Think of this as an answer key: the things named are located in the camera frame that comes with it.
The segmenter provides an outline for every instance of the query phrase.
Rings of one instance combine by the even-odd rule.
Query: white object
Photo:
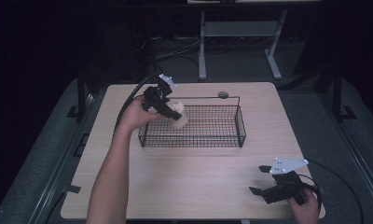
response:
[[[177,88],[177,87],[178,87],[177,84],[173,83],[172,77],[166,77],[166,76],[163,75],[163,74],[160,74],[159,77],[160,77],[163,81],[167,82],[167,84],[169,84],[172,88]]]
[[[175,100],[171,100],[166,104],[169,106],[170,109],[178,112],[182,116],[179,120],[168,119],[169,126],[175,129],[182,129],[187,124],[187,115],[184,105]]]
[[[307,164],[309,164],[307,160],[276,158],[269,172],[272,175],[283,175]]]

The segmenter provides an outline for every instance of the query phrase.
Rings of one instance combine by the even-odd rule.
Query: beige sponge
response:
[[[181,102],[178,102],[175,100],[171,100],[167,102],[166,104],[170,109],[182,115],[182,117],[179,120],[168,119],[169,126],[175,129],[183,128],[187,124],[187,115],[186,115],[184,105]]]

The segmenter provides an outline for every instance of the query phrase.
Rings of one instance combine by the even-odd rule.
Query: small round object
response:
[[[218,97],[221,99],[227,99],[229,97],[229,94],[225,91],[221,91],[218,93]]]

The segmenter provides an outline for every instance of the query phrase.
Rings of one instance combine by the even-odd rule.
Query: metal rack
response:
[[[169,127],[166,119],[149,122],[139,130],[142,147],[242,147],[246,133],[240,97],[228,98],[239,100],[236,105],[185,105],[188,123],[179,130]]]

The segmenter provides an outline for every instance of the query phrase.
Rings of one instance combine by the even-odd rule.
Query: hand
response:
[[[134,129],[143,127],[149,121],[154,119],[164,119],[160,113],[148,113],[143,110],[144,96],[134,98],[120,119],[118,129],[132,132]]]
[[[309,189],[303,189],[305,203],[299,205],[294,198],[287,199],[297,224],[316,224],[320,214],[317,199]]]

